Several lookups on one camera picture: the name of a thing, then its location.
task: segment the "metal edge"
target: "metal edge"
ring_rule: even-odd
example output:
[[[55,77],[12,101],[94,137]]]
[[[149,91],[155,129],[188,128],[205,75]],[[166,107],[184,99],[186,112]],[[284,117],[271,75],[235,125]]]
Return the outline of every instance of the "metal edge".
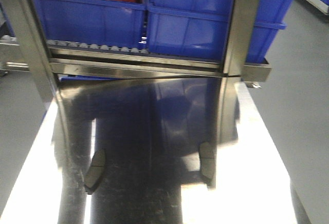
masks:
[[[329,15],[329,5],[324,3],[321,0],[306,0],[307,2],[311,3],[317,9],[319,9],[325,15]]]
[[[249,51],[260,0],[234,0],[223,73],[240,76]]]
[[[32,0],[1,0],[15,35],[20,42],[20,51],[29,64],[29,70],[46,108],[56,94],[58,81],[53,75],[48,58],[41,24]]]

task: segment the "gray floor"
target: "gray floor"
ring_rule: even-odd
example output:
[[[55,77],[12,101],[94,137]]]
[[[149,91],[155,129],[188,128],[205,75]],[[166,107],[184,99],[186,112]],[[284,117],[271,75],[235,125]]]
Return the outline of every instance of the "gray floor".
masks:
[[[44,108],[28,72],[0,78],[0,213],[42,122]]]
[[[323,173],[329,172],[329,24],[302,0],[293,3],[285,21],[287,29],[267,55],[270,79],[251,93],[312,223],[324,224],[329,220],[329,200],[323,202],[329,199],[329,173]],[[0,213],[42,116],[28,73],[0,79]],[[322,168],[314,168],[315,158],[323,160]]]
[[[329,223],[329,19],[295,0],[250,92],[313,224]]]

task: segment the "shelving rack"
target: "shelving rack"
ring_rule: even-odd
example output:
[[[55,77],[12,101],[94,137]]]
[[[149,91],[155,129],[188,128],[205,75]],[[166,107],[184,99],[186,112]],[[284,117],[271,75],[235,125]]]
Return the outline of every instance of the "shelving rack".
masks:
[[[165,55],[81,50],[47,45],[32,0],[0,1],[17,36],[17,43],[0,42],[2,69],[30,71],[45,107],[49,108],[31,154],[13,188],[12,197],[8,200],[1,219],[3,223],[17,223],[22,216],[24,221],[34,223],[90,223],[90,219],[96,216],[90,217],[90,212],[86,214],[90,211],[90,206],[87,206],[90,198],[86,196],[81,181],[82,169],[73,162],[76,158],[88,159],[85,154],[75,154],[80,148],[88,147],[92,150],[91,144],[89,148],[89,144],[81,144],[79,138],[88,138],[90,143],[96,139],[96,135],[93,135],[93,129],[91,134],[88,133],[90,126],[93,127],[89,119],[84,120],[85,116],[82,115],[81,120],[74,120],[71,115],[94,110],[98,111],[97,115],[100,115],[101,119],[104,118],[108,106],[100,111],[98,108],[108,105],[108,102],[104,101],[107,99],[102,98],[106,97],[109,90],[121,89],[122,93],[126,91],[129,95],[128,87],[131,86],[163,83],[170,89],[170,84],[175,80],[199,83],[202,79],[211,80],[213,83],[209,91],[213,98],[203,100],[211,100],[213,104],[207,107],[211,109],[211,119],[206,121],[207,126],[211,128],[211,138],[206,141],[208,145],[205,155],[200,154],[198,159],[200,173],[212,176],[209,178],[208,187],[205,184],[197,185],[196,188],[193,185],[182,186],[182,192],[176,199],[182,198],[181,204],[191,203],[197,206],[198,210],[205,211],[201,216],[199,211],[193,211],[197,210],[195,206],[189,207],[192,210],[190,212],[184,209],[184,223],[196,223],[195,214],[199,216],[197,223],[261,224],[264,220],[274,221],[272,223],[296,223],[289,175],[246,86],[241,81],[241,78],[264,81],[270,72],[268,64],[245,64],[259,0],[234,0],[227,50],[222,62],[218,64]],[[61,83],[58,74],[127,80],[113,81],[115,88],[112,88],[108,86],[110,81],[94,85],[85,84],[84,81],[74,84]],[[184,95],[188,94],[195,97],[199,95],[198,92],[186,90]],[[74,99],[80,97],[82,102],[78,101],[75,107]],[[94,97],[100,97],[103,102],[96,100],[94,103]],[[202,104],[202,101],[198,101],[185,102],[186,106],[179,110],[184,111],[192,104]],[[71,146],[76,146],[75,141],[79,149],[72,150]],[[45,167],[42,172],[35,170],[36,161],[41,168]],[[63,166],[61,172],[57,166],[47,167],[59,164]],[[60,184],[53,180],[58,176],[60,181],[62,180],[63,190],[59,187]],[[38,182],[38,188],[32,191],[31,184],[34,182]],[[269,190],[267,194],[264,194],[265,189]],[[24,210],[24,214],[17,215],[17,209]],[[207,214],[210,211],[216,220]]]
[[[323,14],[329,15],[329,5],[327,5],[323,1],[321,0],[306,0],[306,1],[312,4],[313,6],[315,6],[317,9],[319,9]]]

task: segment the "stainless steel frame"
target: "stainless steel frame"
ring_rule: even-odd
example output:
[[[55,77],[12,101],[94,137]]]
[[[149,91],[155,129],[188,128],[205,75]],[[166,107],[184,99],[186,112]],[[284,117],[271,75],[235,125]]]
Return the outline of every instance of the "stainless steel frame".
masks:
[[[36,87],[47,108],[57,89],[48,59],[51,56],[32,0],[1,0],[10,17],[24,61],[29,64]]]
[[[217,63],[191,61],[189,58],[157,54],[123,53],[99,49],[79,49],[49,45],[51,70],[58,74],[79,74],[117,78],[163,78],[178,76],[224,77]],[[29,71],[19,44],[0,40],[0,69]],[[271,65],[245,63],[245,81],[265,82]]]
[[[76,197],[77,194],[61,194],[60,184],[63,183],[63,172],[59,170],[56,163],[58,159],[61,159],[64,161],[63,165],[66,163],[71,165],[71,161],[67,158],[67,154],[63,156],[55,154],[54,150],[67,152],[71,141],[68,137],[64,137],[62,140],[68,143],[56,148],[51,143],[55,117],[58,116],[58,120],[66,124],[65,110],[61,103],[63,100],[60,96],[62,89],[54,76],[54,74],[65,73],[117,78],[216,78],[220,83],[214,95],[217,103],[213,107],[215,111],[214,122],[211,124],[213,137],[209,141],[216,161],[215,175],[211,181],[212,188],[208,190],[202,185],[205,195],[199,195],[202,195],[204,201],[201,204],[200,199],[193,199],[190,202],[197,202],[199,208],[204,206],[203,209],[209,214],[214,214],[215,220],[221,223],[264,223],[264,221],[296,223],[291,199],[289,200],[289,176],[246,86],[241,82],[241,77],[246,81],[264,81],[270,72],[268,64],[244,64],[259,0],[235,0],[227,52],[221,65],[162,55],[48,47],[31,0],[1,1],[14,26],[19,46],[16,43],[0,42],[0,58],[3,62],[0,67],[10,70],[30,70],[46,107],[55,96],[17,179],[1,221],[7,220],[8,223],[14,223],[23,216],[24,221],[36,222],[42,219],[41,222],[49,220],[57,223],[58,220],[62,220],[62,223],[67,223],[63,220],[73,215],[60,215],[60,211],[66,210],[69,213],[68,210],[71,209],[66,208],[72,208],[71,213],[83,216],[81,213],[83,208],[80,207],[87,209],[84,190],[80,187],[81,185],[76,185],[76,181],[71,181],[71,183],[79,191],[80,199],[77,200],[79,205],[70,205],[65,202],[71,196]],[[124,85],[125,81],[122,83],[123,87],[130,86],[130,84]],[[63,91],[62,94],[66,94],[64,97],[69,100],[73,96],[85,95],[84,91],[89,88],[92,88],[92,85],[84,83],[78,87],[74,86],[69,91]],[[72,106],[68,102],[68,115],[70,108]],[[60,130],[59,133],[64,132],[64,136],[72,132],[66,125],[56,128]],[[89,126],[86,125],[80,130],[88,131],[85,128]],[[36,171],[36,166],[43,168]],[[49,177],[45,177],[42,172],[47,172]],[[75,172],[77,179],[81,179],[81,171]],[[68,175],[64,175],[64,178],[69,180]],[[49,195],[45,195],[42,191],[27,191],[27,188],[30,190],[35,186],[33,182],[38,182],[41,189]],[[267,195],[264,195],[265,189],[270,189]],[[31,199],[36,200],[35,205],[30,204]],[[24,214],[17,215],[17,208],[24,210]]]
[[[223,73],[240,76],[248,54],[259,0],[234,0]]]
[[[0,43],[2,69],[29,70],[32,72],[39,93],[47,106],[56,93],[54,73],[86,74],[120,78],[163,77],[225,77],[241,76],[248,52],[259,0],[235,0],[231,18],[229,40],[225,59],[220,64],[191,61],[188,58],[158,55],[108,53],[92,50],[73,50],[47,47],[40,22],[31,0],[1,0],[14,27],[20,50],[15,43]],[[253,73],[247,73],[250,80]]]

